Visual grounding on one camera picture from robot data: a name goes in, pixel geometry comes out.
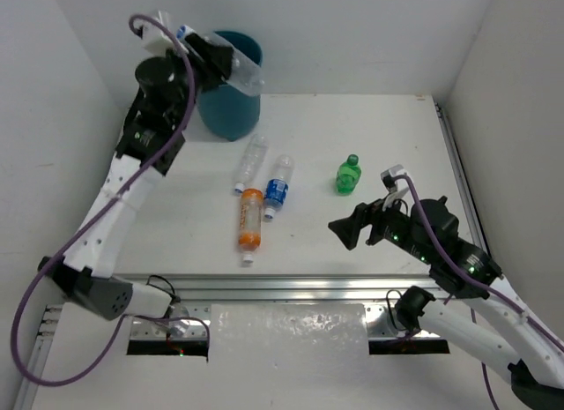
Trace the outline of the clear bottle white cap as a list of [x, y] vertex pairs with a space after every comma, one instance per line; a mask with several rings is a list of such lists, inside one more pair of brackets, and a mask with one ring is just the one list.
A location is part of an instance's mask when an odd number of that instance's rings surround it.
[[[192, 34], [197, 34], [197, 32], [187, 25], [180, 26], [176, 32], [177, 40], [187, 52], [193, 50], [191, 47]], [[227, 82], [220, 80], [221, 86], [229, 85], [247, 96], [257, 96], [262, 93], [264, 81], [261, 66], [251, 61], [238, 48], [216, 33], [200, 36], [212, 44], [231, 46], [233, 49], [232, 75]]]

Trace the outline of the clear bottle blue label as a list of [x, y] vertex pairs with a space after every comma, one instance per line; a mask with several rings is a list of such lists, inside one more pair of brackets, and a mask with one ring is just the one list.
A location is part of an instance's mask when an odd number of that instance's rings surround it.
[[294, 161], [289, 155], [280, 155], [274, 162], [263, 196], [263, 216], [272, 220], [286, 201]]

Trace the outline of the orange bottle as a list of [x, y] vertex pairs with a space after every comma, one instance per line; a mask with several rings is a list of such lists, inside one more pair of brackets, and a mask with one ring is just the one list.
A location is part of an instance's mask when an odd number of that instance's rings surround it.
[[244, 265], [254, 262], [254, 255], [262, 241], [263, 193], [247, 189], [241, 194], [238, 246]]

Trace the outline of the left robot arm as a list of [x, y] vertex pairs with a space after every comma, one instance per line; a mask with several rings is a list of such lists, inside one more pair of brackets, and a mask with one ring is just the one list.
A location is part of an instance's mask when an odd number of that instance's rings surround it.
[[184, 56], [169, 49], [137, 66], [136, 98], [78, 240], [39, 264], [70, 301], [107, 320], [162, 318], [173, 305], [174, 295], [163, 289], [116, 277], [116, 261], [142, 204], [184, 145], [186, 111], [200, 91], [226, 83], [238, 64], [233, 45], [215, 34], [185, 34], [180, 43]]

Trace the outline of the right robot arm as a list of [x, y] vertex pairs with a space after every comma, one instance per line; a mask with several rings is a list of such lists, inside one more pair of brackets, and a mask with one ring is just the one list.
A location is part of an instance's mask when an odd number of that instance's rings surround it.
[[409, 287], [389, 312], [408, 332], [436, 333], [493, 370], [530, 409], [563, 407], [563, 352], [546, 338], [548, 330], [518, 301], [501, 268], [480, 247], [458, 235], [458, 218], [447, 199], [423, 199], [404, 213], [400, 201], [357, 205], [328, 228], [353, 250], [360, 231], [367, 244], [387, 240], [429, 267], [429, 276], [451, 298], [463, 302], [491, 325], [486, 330], [460, 317], [422, 287]]

